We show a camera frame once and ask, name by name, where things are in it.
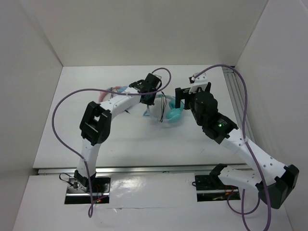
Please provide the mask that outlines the teal cat ear headphones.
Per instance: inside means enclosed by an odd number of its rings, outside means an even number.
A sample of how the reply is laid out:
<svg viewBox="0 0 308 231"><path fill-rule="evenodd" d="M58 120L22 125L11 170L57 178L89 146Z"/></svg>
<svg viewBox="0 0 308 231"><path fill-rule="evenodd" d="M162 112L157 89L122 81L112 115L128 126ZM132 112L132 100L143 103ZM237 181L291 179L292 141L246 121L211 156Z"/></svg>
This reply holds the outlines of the teal cat ear headphones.
<svg viewBox="0 0 308 231"><path fill-rule="evenodd" d="M160 93L156 95L156 99L161 99L161 114L156 117L154 113L150 110L150 106L147 106L143 113L144 117L148 117L156 120L159 123L177 123L182 118L182 112L184 108L175 108L175 97L171 95L165 95Z"/></svg>

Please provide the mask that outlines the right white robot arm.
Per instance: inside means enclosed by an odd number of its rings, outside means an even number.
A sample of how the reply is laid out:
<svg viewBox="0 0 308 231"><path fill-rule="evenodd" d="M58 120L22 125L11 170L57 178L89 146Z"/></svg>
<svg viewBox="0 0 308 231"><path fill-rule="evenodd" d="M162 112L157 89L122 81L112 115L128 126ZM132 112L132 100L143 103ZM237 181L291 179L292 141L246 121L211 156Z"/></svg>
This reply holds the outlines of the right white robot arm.
<svg viewBox="0 0 308 231"><path fill-rule="evenodd" d="M245 173L227 164L218 164L210 173L216 189L233 185L258 193L271 208L279 209L295 188L299 169L276 160L243 135L243 131L218 111L218 102L210 92L211 84L175 89L175 107L190 110L207 137L238 155L251 167Z"/></svg>

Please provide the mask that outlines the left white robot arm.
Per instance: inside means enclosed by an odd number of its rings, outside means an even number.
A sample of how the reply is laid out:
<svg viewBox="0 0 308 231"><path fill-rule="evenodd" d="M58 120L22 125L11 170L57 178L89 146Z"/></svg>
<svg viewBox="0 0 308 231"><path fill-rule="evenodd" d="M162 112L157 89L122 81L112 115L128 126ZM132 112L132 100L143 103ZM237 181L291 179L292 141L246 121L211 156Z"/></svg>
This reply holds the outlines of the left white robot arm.
<svg viewBox="0 0 308 231"><path fill-rule="evenodd" d="M78 187L90 192L95 186L96 161L101 144L110 135L111 122L120 113L139 103L152 105L161 79L151 73L145 80L131 83L124 91L101 103L90 102L80 123L83 138L81 160L74 172Z"/></svg>

